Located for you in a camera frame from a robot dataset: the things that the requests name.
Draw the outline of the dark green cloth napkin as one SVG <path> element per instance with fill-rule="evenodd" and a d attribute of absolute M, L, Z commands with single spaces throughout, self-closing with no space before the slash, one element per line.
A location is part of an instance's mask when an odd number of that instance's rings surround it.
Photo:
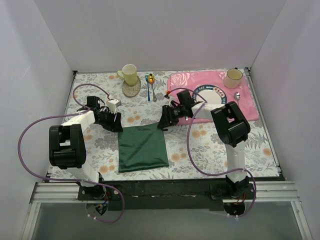
<path fill-rule="evenodd" d="M 164 131 L 157 123 L 131 126 L 118 133 L 120 173 L 169 166 Z"/>

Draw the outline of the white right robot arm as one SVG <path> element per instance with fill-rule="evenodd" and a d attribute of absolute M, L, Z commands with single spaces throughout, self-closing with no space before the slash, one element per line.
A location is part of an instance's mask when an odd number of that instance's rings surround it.
<path fill-rule="evenodd" d="M 178 101 L 172 100 L 169 105 L 162 106 L 162 114 L 157 127 L 165 130 L 175 126 L 181 118 L 206 119 L 214 123 L 220 140 L 224 143 L 227 156 L 227 171 L 224 183 L 216 183 L 210 187 L 214 199 L 237 199 L 249 188 L 249 177 L 245 161 L 245 142 L 251 127 L 234 102 L 226 104 L 210 104 L 204 98 L 195 101 L 192 90 L 179 87 L 176 89 Z"/>

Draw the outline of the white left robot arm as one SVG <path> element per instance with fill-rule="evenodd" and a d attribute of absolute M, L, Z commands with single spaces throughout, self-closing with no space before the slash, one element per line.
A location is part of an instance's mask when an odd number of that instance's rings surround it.
<path fill-rule="evenodd" d="M 93 124 L 103 129 L 120 133 L 123 131 L 118 99 L 109 99 L 103 106 L 97 96 L 88 96 L 86 105 L 77 110 L 78 115 L 61 125 L 49 128 L 49 162 L 52 166 L 66 170 L 81 186 L 85 194 L 95 200 L 106 197 L 106 187 L 101 184 L 102 175 L 87 161 L 84 132 Z"/>

